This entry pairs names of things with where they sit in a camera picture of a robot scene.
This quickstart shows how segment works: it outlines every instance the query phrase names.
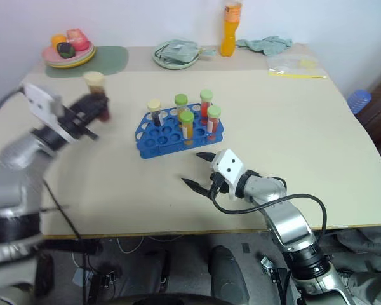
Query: blue test tube rack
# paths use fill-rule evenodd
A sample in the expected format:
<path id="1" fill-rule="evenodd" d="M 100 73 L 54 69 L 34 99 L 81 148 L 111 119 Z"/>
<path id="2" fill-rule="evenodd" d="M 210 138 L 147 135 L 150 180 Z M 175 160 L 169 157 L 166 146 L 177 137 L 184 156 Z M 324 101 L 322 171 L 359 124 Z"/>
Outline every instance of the blue test tube rack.
<path id="1" fill-rule="evenodd" d="M 208 133 L 206 125 L 201 124 L 200 104 L 187 105 L 188 110 L 195 115 L 193 123 L 193 138 L 185 139 L 182 135 L 180 122 L 177 118 L 177 108 L 163 109 L 163 126 L 155 126 L 148 112 L 135 130 L 135 141 L 143 159 L 149 159 L 164 154 L 176 153 L 195 147 L 210 145 L 223 140 L 224 127 L 219 121 L 217 132 Z"/>

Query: test tube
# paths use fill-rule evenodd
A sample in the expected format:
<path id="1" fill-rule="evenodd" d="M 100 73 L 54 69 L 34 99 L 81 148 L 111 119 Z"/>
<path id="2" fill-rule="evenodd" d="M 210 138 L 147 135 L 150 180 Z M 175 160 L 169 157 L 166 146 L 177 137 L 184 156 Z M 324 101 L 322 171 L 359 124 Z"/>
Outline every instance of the test tube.
<path id="1" fill-rule="evenodd" d="M 222 113 L 222 110 L 219 106 L 212 105 L 208 108 L 208 126 L 207 126 L 207 132 L 208 133 L 216 133 L 217 127 L 218 127 L 218 121 L 219 117 Z M 215 135 L 209 135 L 209 140 L 214 140 Z"/>
<path id="2" fill-rule="evenodd" d="M 201 91 L 201 124 L 206 125 L 208 123 L 208 108 L 211 105 L 213 98 L 213 92 L 209 89 L 203 89 Z"/>
<path id="3" fill-rule="evenodd" d="M 152 122 L 155 126 L 163 126 L 164 120 L 161 114 L 161 101 L 154 98 L 147 103 L 148 110 L 151 112 Z"/>
<path id="4" fill-rule="evenodd" d="M 92 94 L 106 96 L 106 92 L 104 90 L 105 77 L 102 73 L 91 71 L 83 74 L 84 81 L 88 85 L 89 91 Z M 106 122 L 110 120 L 110 112 L 109 110 L 104 111 L 100 116 L 99 120 L 101 122 Z"/>
<path id="5" fill-rule="evenodd" d="M 186 105 L 188 104 L 188 97 L 185 94 L 177 94 L 175 95 L 175 105 L 177 105 L 177 118 L 180 122 L 180 114 L 182 111 L 186 110 Z"/>
<path id="6" fill-rule="evenodd" d="M 190 110 L 185 110 L 180 113 L 180 121 L 182 122 L 182 135 L 185 139 L 193 138 L 193 121 L 195 115 Z M 193 141 L 185 141 L 186 145 L 192 145 Z"/>

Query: white wall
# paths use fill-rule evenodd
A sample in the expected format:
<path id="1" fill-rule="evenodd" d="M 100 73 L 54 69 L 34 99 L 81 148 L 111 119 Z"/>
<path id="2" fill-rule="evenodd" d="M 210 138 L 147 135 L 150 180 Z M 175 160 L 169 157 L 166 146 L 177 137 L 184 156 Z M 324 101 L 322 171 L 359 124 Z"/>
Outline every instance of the white wall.
<path id="1" fill-rule="evenodd" d="M 96 45 L 218 44 L 221 24 L 222 0 L 0 0 L 0 96 L 67 29 Z M 381 78 L 381 0 L 244 0 L 237 38 L 268 35 L 308 43 L 344 95 Z"/>

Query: green mat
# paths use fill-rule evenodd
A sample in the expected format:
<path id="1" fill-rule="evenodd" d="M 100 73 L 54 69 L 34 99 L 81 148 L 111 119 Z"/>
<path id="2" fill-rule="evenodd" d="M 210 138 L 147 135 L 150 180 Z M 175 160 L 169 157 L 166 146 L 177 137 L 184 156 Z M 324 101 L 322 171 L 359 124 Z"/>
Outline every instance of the green mat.
<path id="1" fill-rule="evenodd" d="M 88 71 L 104 75 L 122 71 L 128 62 L 128 50 L 122 46 L 98 46 L 95 56 L 83 65 L 70 69 L 57 69 L 46 66 L 45 74 L 50 78 L 77 78 Z"/>

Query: table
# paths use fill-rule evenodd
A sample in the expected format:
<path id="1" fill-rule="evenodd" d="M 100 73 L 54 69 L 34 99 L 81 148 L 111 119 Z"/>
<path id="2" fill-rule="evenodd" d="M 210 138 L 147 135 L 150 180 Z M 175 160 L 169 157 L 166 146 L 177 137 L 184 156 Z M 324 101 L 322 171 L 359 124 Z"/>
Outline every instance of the table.
<path id="1" fill-rule="evenodd" d="M 150 58 L 150 48 L 128 48 L 123 72 L 107 76 L 112 120 L 93 123 L 99 134 L 63 149 L 46 178 L 65 211 L 87 237 L 163 233 L 241 232 L 265 229 L 260 213 L 225 215 L 189 189 L 187 177 L 209 184 L 209 164 L 199 151 L 231 148 L 247 168 L 284 178 L 288 193 L 319 197 L 328 211 L 328 228 L 381 224 L 381 158 L 330 79 L 269 76 L 263 55 L 237 50 L 232 58 L 216 56 L 183 71 L 167 71 Z M 304 50 L 295 46 L 291 51 Z M 81 78 L 49 78 L 39 63 L 23 82 L 45 85 L 70 104 L 87 92 Z M 173 107 L 185 93 L 189 103 L 209 88 L 222 107 L 221 143 L 142 159 L 134 131 L 160 98 Z M 40 122 L 19 95 L 0 112 L 0 149 Z M 246 208 L 244 201 L 218 198 L 227 208 Z M 321 211 L 310 200 L 293 203 L 314 229 Z M 43 206 L 53 207 L 48 194 Z M 48 237 L 71 237 L 58 212 L 43 215 Z"/>

